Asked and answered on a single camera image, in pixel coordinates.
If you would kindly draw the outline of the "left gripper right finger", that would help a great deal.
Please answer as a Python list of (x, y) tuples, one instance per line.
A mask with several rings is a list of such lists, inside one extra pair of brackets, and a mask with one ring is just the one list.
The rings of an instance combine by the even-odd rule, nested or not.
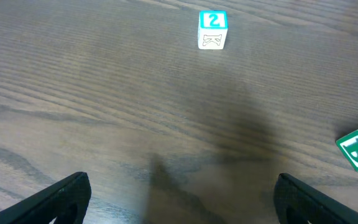
[(358, 212), (287, 173), (278, 176), (273, 202), (281, 224), (358, 224)]

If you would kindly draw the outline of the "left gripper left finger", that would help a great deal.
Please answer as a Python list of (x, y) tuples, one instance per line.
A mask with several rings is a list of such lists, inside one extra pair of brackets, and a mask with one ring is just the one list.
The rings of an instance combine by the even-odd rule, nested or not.
[(0, 212), (0, 224), (82, 224), (91, 198), (87, 173), (75, 172)]

